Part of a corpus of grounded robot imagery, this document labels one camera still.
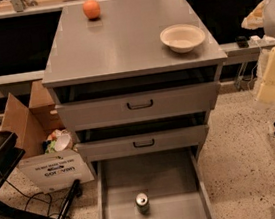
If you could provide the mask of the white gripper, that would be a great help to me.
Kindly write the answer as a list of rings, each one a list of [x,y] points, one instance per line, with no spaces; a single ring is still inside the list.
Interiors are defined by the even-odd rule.
[[[241,23],[244,29],[255,30],[262,28],[263,25],[263,7],[265,1],[261,1],[255,9],[249,13]],[[275,102],[275,46],[269,53],[267,66],[263,75],[264,82],[261,83],[259,91],[257,92],[257,100],[259,102],[274,103]]]

